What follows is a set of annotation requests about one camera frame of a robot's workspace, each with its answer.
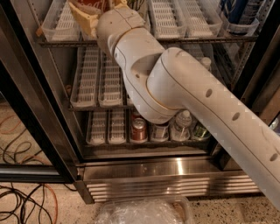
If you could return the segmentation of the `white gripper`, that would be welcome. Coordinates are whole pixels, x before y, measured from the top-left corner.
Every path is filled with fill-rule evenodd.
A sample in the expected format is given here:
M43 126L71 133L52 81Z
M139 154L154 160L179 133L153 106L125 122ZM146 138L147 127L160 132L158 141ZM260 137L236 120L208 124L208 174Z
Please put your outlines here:
M81 30L93 39L97 37L98 46L106 54L114 53L117 42L126 32L144 26L142 17L128 8L127 0L112 1L114 9L100 17L101 11L87 10L77 0L68 0L70 11Z

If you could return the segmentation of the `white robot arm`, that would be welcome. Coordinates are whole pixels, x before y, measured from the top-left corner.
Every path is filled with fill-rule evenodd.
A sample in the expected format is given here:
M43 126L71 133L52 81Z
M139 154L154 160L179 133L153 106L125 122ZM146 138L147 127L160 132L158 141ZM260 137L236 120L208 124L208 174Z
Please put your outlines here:
M190 110L280 208L280 137L266 123L191 54L163 48L126 0L116 0L105 13L67 1L80 27L94 33L101 50L122 69L129 98L146 120L166 123L179 110Z

